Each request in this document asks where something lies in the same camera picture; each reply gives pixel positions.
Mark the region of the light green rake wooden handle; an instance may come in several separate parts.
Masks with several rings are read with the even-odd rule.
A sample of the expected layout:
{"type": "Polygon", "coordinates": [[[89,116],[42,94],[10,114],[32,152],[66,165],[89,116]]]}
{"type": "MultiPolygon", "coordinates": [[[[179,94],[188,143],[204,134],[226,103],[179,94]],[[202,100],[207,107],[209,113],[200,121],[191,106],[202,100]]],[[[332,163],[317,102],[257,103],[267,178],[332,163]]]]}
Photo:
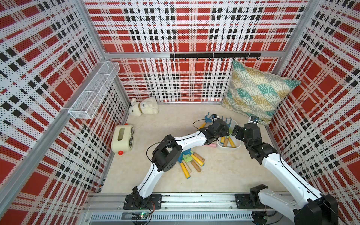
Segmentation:
{"type": "Polygon", "coordinates": [[[228,146],[228,142],[229,142],[228,137],[225,137],[225,138],[224,138],[224,141],[223,141],[223,147],[227,147],[227,146],[228,146]]]}

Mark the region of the light green fork wooden handle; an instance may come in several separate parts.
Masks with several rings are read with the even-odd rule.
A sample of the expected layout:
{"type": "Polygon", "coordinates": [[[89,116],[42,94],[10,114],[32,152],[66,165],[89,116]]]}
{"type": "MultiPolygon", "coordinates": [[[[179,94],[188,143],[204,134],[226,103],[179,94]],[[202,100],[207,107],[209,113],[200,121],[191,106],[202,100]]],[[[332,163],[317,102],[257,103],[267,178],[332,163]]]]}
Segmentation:
{"type": "Polygon", "coordinates": [[[193,160],[190,155],[183,155],[183,159],[186,163],[191,163],[191,165],[200,173],[201,169],[199,165],[193,160]]]}

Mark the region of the purple rake pink handle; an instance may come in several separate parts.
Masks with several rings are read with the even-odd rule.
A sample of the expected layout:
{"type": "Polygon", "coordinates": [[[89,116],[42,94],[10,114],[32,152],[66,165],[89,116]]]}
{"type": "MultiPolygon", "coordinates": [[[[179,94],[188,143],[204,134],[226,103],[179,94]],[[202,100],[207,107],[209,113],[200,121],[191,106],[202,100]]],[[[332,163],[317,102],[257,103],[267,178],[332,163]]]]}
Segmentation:
{"type": "Polygon", "coordinates": [[[206,147],[212,147],[212,148],[217,148],[217,144],[216,143],[211,143],[211,144],[206,144],[204,145],[206,147]]]}

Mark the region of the dark green rake wooden handle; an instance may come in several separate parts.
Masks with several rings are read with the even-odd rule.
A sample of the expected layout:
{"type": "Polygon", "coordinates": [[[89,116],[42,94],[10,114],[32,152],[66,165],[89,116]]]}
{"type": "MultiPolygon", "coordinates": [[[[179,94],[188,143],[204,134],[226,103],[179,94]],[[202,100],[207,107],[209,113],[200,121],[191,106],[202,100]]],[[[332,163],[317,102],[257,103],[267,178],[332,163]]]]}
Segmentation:
{"type": "Polygon", "coordinates": [[[186,170],[188,173],[191,173],[191,169],[189,168],[189,166],[187,165],[187,163],[185,162],[185,160],[182,160],[183,165],[185,166],[186,170]]]}

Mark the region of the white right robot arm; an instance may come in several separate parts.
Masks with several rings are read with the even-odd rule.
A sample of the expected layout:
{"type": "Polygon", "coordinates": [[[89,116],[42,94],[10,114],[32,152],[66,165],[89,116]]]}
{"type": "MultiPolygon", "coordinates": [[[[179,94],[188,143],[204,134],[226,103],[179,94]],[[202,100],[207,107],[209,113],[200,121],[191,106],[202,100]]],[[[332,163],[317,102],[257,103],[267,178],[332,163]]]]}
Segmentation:
{"type": "Polygon", "coordinates": [[[275,193],[266,185],[250,189],[251,202],[269,206],[296,225],[337,225],[338,202],[323,195],[300,177],[270,144],[264,143],[257,124],[236,125],[232,136],[243,141],[252,159],[268,169],[287,189],[294,200],[275,193]]]}

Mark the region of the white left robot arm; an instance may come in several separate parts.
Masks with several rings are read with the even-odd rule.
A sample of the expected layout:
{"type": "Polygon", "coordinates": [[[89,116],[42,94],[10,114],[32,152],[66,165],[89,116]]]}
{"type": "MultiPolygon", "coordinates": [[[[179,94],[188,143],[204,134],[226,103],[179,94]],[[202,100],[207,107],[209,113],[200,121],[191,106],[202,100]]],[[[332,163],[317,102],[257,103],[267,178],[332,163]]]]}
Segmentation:
{"type": "Polygon", "coordinates": [[[151,166],[143,181],[132,189],[133,204],[137,208],[145,208],[150,202],[150,196],[161,176],[172,169],[184,151],[198,146],[209,145],[220,137],[229,135],[225,121],[215,118],[209,127],[199,128],[195,133],[173,137],[167,135],[157,143],[150,158],[151,166]]]}

